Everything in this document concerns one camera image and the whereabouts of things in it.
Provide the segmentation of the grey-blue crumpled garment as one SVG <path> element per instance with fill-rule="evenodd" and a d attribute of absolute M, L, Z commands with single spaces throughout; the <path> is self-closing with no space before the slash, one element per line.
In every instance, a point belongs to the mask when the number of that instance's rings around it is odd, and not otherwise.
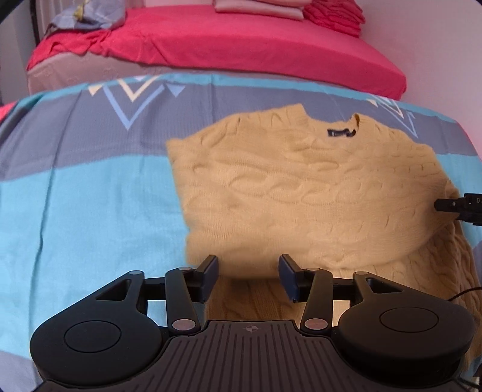
<path fill-rule="evenodd" d="M 57 14 L 46 29 L 46 35 L 58 31 L 94 31 L 117 29 L 126 20 L 126 2 L 122 0 L 81 1 Z"/>

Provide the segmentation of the blue grey patterned bedsheet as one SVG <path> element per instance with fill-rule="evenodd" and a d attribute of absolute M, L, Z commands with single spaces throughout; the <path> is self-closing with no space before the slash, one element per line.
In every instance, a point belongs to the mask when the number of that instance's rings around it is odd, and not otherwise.
<path fill-rule="evenodd" d="M 326 84 L 169 73 L 83 83 L 17 101 L 1 123 L 1 388 L 40 383 L 34 329 L 130 270 L 185 264 L 165 144 L 233 113 L 300 104 L 327 122 L 365 114 L 428 144 L 458 189 L 481 190 L 462 127 L 429 109 Z"/>

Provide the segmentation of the red folded blanket stack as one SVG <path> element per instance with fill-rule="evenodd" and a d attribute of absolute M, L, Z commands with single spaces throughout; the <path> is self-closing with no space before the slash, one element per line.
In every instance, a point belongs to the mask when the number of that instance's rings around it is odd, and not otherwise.
<path fill-rule="evenodd" d="M 318 26 L 355 38 L 365 23 L 362 8 L 353 0 L 312 1 L 303 8 L 303 15 Z"/>

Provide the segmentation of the tan cable-knit sweater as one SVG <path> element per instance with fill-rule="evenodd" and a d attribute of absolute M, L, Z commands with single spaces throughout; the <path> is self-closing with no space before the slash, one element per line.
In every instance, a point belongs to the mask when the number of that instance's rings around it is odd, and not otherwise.
<path fill-rule="evenodd" d="M 404 132 L 358 113 L 321 122 L 290 105 L 171 139 L 167 155 L 187 260 L 219 260 L 207 318 L 300 320 L 278 279 L 282 254 L 341 278 L 374 273 L 481 316 L 471 246 L 455 215 L 434 209 L 458 189 L 434 150 Z"/>

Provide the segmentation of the red fleece blanket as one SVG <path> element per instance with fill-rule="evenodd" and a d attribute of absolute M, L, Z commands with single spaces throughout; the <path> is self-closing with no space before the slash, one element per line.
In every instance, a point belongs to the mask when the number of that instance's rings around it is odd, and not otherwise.
<path fill-rule="evenodd" d="M 17 102 L 11 102 L 9 104 L 0 107 L 0 123 L 2 123 L 16 107 Z"/>

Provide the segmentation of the red mattress sheet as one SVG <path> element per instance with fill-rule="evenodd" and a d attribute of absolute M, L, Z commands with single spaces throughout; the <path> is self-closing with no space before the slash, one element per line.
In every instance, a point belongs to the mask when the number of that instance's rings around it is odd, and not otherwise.
<path fill-rule="evenodd" d="M 407 90 L 405 74 L 360 38 L 307 20 L 218 13 L 211 5 L 129 9 L 116 29 L 52 33 L 27 69 L 60 54 L 299 77 L 396 100 Z"/>

